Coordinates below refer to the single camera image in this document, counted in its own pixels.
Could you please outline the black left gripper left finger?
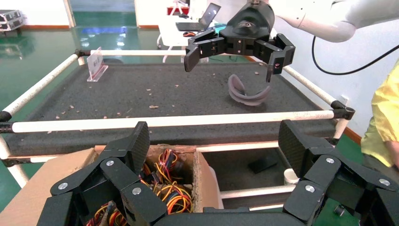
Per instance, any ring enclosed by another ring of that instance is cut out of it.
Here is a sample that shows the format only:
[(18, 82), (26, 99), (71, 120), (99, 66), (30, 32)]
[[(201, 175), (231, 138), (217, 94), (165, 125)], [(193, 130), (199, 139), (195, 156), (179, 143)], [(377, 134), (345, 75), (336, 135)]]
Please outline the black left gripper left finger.
[(111, 141), (91, 164), (56, 182), (38, 225), (83, 226), (101, 205), (113, 201), (131, 226), (153, 226), (166, 216), (166, 205), (139, 178), (150, 147), (148, 125)]

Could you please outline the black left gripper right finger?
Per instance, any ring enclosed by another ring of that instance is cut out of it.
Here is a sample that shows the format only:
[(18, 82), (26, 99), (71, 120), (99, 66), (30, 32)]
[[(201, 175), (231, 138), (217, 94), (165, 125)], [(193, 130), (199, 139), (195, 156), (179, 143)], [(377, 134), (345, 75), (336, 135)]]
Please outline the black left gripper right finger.
[(280, 123), (278, 144), (299, 178), (284, 213), (310, 226), (332, 199), (362, 226), (398, 225), (399, 186), (393, 179), (347, 159), (326, 139), (302, 133), (290, 120)]

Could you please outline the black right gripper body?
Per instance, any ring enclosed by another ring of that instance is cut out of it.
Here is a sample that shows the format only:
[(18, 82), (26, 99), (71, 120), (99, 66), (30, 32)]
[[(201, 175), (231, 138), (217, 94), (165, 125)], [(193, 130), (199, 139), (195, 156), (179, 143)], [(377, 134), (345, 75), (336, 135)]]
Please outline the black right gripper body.
[(275, 14), (269, 3), (250, 1), (219, 32), (224, 38), (224, 50), (227, 54), (253, 56), (262, 44), (269, 41)]

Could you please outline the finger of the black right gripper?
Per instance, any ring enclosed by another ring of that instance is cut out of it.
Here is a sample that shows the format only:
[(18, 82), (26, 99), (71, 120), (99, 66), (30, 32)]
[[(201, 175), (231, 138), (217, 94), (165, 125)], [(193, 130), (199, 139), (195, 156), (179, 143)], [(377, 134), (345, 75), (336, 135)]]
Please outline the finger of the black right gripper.
[(220, 55), (225, 51), (225, 38), (219, 37), (214, 29), (197, 34), (188, 39), (184, 56), (184, 69), (186, 72), (190, 72), (200, 59)]
[(295, 46), (281, 33), (268, 41), (256, 40), (253, 50), (253, 56), (267, 64), (267, 83), (273, 75), (281, 74), (285, 66), (292, 64), (294, 53)]

